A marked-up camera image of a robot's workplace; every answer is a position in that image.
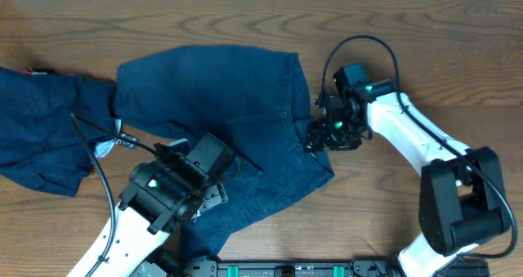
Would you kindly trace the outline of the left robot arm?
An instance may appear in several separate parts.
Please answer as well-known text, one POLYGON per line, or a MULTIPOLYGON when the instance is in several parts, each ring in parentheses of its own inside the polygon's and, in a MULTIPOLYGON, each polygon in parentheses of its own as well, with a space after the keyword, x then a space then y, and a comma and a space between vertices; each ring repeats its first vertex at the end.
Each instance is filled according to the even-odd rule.
POLYGON ((155 145, 154 160, 130 174, 110 219, 72 276, 131 276, 183 224, 226 203, 224 183, 246 167, 244 157, 208 133, 155 145))

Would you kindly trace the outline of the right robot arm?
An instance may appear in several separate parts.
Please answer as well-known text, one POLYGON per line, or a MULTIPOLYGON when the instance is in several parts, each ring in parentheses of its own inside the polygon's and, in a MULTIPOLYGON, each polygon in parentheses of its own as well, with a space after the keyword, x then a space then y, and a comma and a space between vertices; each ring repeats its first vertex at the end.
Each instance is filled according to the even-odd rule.
POLYGON ((337 96, 322 95, 324 117, 307 130, 304 150, 356 150, 363 135, 389 141, 420 176, 420 235, 397 256, 389 275, 469 275, 458 265, 472 249, 507 232, 507 210, 498 156, 472 149, 440 130, 391 80, 372 82, 362 64, 340 68, 337 96))

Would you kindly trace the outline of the blue denim shorts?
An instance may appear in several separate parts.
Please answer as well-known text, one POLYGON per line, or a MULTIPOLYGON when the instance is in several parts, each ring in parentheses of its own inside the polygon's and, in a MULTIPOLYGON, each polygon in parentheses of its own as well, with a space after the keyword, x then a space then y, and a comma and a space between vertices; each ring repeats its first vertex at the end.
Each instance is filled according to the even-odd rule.
POLYGON ((248 161, 225 203, 181 228, 185 260, 215 257, 234 233, 305 198, 334 172, 304 150, 311 102, 298 54, 188 46, 118 67, 114 113, 134 128, 196 143, 213 134, 248 161))

